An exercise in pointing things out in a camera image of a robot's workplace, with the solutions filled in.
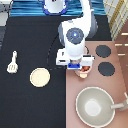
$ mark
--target white spoon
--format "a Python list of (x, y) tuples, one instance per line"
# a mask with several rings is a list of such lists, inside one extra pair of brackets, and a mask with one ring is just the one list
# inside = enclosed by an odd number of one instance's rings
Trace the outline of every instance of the white spoon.
[(18, 70), (18, 65), (16, 64), (17, 52), (13, 52), (12, 62), (8, 65), (7, 72), (16, 73)]

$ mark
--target bowl rim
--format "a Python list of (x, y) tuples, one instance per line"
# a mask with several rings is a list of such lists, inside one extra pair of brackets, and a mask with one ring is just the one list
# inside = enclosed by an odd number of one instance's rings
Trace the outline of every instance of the bowl rim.
[(78, 99), (79, 99), (80, 95), (81, 95), (84, 91), (89, 90), (89, 89), (98, 89), (98, 90), (103, 91), (105, 94), (108, 95), (108, 97), (109, 97), (110, 100), (112, 101), (112, 104), (114, 104), (114, 101), (113, 101), (112, 97), (111, 97), (111, 96), (108, 94), (108, 92), (105, 91), (104, 89), (102, 89), (102, 88), (100, 88), (100, 87), (86, 87), (86, 88), (84, 88), (84, 89), (77, 95), (77, 97), (76, 97), (76, 104), (75, 104), (75, 105), (76, 105), (76, 112), (77, 112), (77, 115), (79, 116), (79, 118), (80, 118), (85, 124), (87, 124), (87, 125), (90, 126), (90, 127), (94, 127), (94, 128), (97, 128), (97, 127), (98, 127), (98, 128), (105, 127), (105, 126), (109, 125), (109, 124), (112, 122), (112, 120), (114, 119), (114, 117), (115, 117), (115, 109), (113, 109), (113, 114), (112, 114), (111, 119), (110, 119), (107, 123), (105, 123), (105, 124), (103, 124), (103, 125), (100, 125), (100, 126), (96, 126), (96, 125), (91, 125), (91, 124), (89, 124), (89, 123), (86, 122), (86, 121), (81, 117), (81, 115), (79, 114), (79, 111), (78, 111), (78, 108), (77, 108)]

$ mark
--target black stove top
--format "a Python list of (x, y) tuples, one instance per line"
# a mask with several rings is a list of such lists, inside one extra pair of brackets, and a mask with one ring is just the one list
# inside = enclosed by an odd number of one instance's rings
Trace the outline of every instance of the black stove top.
[(115, 72), (115, 68), (110, 62), (101, 62), (98, 70), (103, 76), (112, 76)]
[(99, 45), (96, 48), (96, 54), (99, 57), (106, 58), (111, 55), (111, 49), (106, 45)]

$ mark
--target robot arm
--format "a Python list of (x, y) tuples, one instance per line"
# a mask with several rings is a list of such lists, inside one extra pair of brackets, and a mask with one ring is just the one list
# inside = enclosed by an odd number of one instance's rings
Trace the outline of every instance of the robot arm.
[(68, 69), (81, 69), (82, 66), (91, 66), (93, 56), (85, 56), (85, 38), (90, 35), (92, 26), (92, 10), (89, 0), (80, 0), (83, 17), (64, 21), (58, 28), (59, 39), (64, 49), (59, 49), (56, 65), (67, 65)]

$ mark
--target wooden countertop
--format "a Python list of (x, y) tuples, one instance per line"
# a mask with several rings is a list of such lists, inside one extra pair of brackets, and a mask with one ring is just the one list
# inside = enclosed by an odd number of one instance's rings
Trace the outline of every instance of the wooden countertop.
[[(107, 58), (99, 57), (95, 50), (98, 45), (107, 45), (111, 48), (111, 55)], [(78, 117), (75, 110), (75, 100), (78, 93), (89, 86), (97, 86), (106, 90), (113, 98), (115, 103), (125, 100), (124, 92), (126, 87), (123, 75), (113, 41), (87, 41), (86, 46), (89, 54), (95, 56), (92, 71), (86, 79), (79, 78), (74, 71), (66, 71), (66, 128), (90, 128), (84, 124)], [(115, 67), (115, 73), (110, 76), (102, 76), (98, 71), (98, 65), (101, 62), (110, 62)], [(128, 127), (128, 111), (116, 110), (115, 118), (106, 128), (127, 128)]]

